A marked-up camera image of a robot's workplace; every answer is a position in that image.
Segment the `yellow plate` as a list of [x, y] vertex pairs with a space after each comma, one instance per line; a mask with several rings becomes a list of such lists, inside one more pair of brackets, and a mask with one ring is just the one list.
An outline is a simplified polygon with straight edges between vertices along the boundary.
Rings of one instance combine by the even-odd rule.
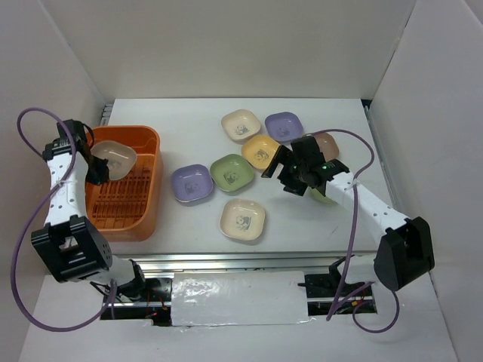
[[254, 168], [265, 170], [279, 146], [280, 144], [272, 137], [258, 134], [241, 147], [241, 154]]

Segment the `pink-beige plate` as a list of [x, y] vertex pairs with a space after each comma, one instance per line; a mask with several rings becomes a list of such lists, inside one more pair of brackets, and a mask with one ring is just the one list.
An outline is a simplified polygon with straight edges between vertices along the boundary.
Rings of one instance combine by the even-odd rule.
[[95, 144], [91, 154], [107, 160], [110, 181], [126, 177], [137, 162], [137, 153], [131, 147], [112, 140]]

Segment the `light green plate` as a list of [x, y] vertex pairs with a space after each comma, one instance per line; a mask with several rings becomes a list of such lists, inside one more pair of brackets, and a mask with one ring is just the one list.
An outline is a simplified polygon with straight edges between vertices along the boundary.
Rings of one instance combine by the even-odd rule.
[[309, 190], [309, 193], [310, 193], [310, 196], [317, 202], [319, 203], [322, 203], [322, 204], [326, 204], [326, 205], [332, 205], [332, 204], [336, 204], [335, 201], [333, 201], [332, 199], [330, 199], [329, 197], [327, 196], [324, 196], [320, 191], [318, 191], [317, 189], [310, 189]]

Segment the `orange plastic bin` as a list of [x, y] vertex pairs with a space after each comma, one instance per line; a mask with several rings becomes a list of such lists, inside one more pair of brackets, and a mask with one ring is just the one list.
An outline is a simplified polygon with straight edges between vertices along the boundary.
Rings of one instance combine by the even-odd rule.
[[130, 146], [137, 161], [126, 177], [100, 186], [86, 184], [88, 218], [109, 242], [145, 241], [155, 231], [163, 160], [158, 133], [147, 126], [94, 128], [95, 143]]

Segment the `cream plate back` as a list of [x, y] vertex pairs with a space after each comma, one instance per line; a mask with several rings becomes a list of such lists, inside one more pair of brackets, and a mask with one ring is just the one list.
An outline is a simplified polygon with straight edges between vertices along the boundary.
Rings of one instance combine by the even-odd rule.
[[258, 117], [247, 109], [238, 109], [224, 115], [221, 119], [221, 126], [227, 136], [237, 143], [250, 139], [261, 129]]

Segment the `cream plate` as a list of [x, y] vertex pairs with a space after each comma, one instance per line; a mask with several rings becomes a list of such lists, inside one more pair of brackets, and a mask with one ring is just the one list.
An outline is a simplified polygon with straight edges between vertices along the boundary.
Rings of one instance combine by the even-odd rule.
[[224, 115], [221, 119], [221, 126], [227, 136], [237, 143], [250, 139], [261, 129], [258, 117], [247, 109], [238, 109]]
[[261, 204], [235, 198], [223, 207], [220, 231], [240, 244], [257, 244], [263, 234], [265, 221], [266, 210]]

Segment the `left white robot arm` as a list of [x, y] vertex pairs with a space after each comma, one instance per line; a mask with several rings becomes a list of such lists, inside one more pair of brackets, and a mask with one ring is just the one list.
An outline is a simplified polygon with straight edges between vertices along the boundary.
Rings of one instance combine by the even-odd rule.
[[132, 259], [113, 256], [109, 242], [88, 219], [85, 186], [109, 181], [106, 159], [91, 154], [91, 130], [80, 121], [57, 126], [58, 138], [47, 144], [42, 158], [51, 175], [48, 215], [43, 227], [32, 232], [31, 243], [59, 283], [114, 281], [117, 293], [139, 301], [149, 282]]

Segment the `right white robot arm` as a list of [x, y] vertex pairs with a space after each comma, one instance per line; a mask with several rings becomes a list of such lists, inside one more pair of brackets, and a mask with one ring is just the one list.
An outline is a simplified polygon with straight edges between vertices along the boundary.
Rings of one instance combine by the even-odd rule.
[[331, 291], [346, 295], [357, 283], [378, 282], [398, 291], [435, 267], [429, 224], [410, 219], [390, 207], [358, 181], [341, 161], [325, 160], [314, 137], [279, 146], [262, 176], [270, 178], [282, 169], [278, 180], [286, 192], [302, 196], [315, 189], [345, 210], [357, 213], [356, 222], [371, 234], [375, 254], [349, 255], [339, 262], [328, 280]]

